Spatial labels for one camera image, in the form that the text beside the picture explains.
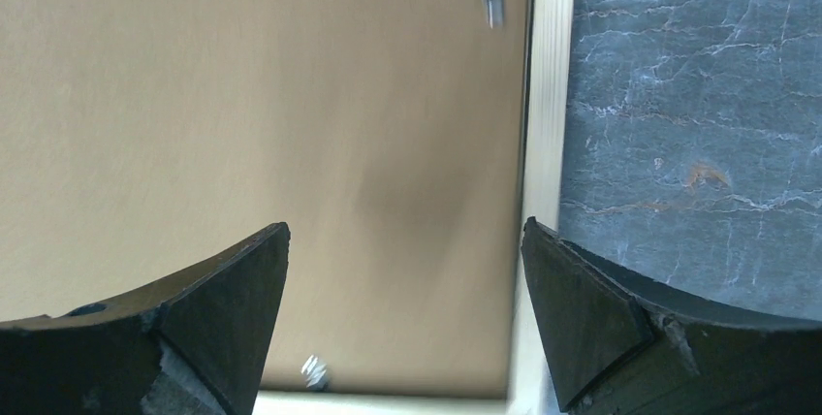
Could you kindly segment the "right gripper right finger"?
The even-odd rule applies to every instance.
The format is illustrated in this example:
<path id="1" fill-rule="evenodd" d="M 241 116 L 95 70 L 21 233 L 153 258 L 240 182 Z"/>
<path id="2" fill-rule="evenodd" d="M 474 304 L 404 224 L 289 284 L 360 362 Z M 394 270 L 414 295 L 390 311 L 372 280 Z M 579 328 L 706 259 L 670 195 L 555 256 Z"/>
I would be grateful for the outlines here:
<path id="1" fill-rule="evenodd" d="M 821 325 L 684 292 L 535 218 L 522 260 L 567 414 L 817 414 Z"/>

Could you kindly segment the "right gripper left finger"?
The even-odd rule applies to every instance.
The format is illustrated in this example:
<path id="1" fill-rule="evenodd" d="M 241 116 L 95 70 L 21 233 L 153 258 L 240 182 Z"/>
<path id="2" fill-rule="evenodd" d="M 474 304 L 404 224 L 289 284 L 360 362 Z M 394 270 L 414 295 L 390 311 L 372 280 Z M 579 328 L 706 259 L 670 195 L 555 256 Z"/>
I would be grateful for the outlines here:
<path id="1" fill-rule="evenodd" d="M 290 230 L 65 315 L 1 326 L 5 414 L 249 414 L 288 269 Z"/>

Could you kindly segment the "brown cardboard backing board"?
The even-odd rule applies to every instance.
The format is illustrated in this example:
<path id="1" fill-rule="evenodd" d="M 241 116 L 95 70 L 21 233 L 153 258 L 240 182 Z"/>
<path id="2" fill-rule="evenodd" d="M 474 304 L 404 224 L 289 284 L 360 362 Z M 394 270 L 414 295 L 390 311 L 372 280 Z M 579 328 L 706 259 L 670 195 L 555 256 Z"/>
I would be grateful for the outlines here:
<path id="1" fill-rule="evenodd" d="M 1 316 L 285 222 L 263 382 L 497 399 L 527 0 L 1 0 Z"/>

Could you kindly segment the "wooden picture frame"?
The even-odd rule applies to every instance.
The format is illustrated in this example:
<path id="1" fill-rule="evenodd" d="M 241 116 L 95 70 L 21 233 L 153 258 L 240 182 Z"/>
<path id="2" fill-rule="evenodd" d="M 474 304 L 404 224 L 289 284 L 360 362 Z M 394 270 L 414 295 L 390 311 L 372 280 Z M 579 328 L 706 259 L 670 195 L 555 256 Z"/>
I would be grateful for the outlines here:
<path id="1" fill-rule="evenodd" d="M 523 75 L 521 217 L 558 225 L 574 0 L 528 0 Z M 262 391 L 257 414 L 556 414 L 553 381 L 517 262 L 506 400 Z"/>

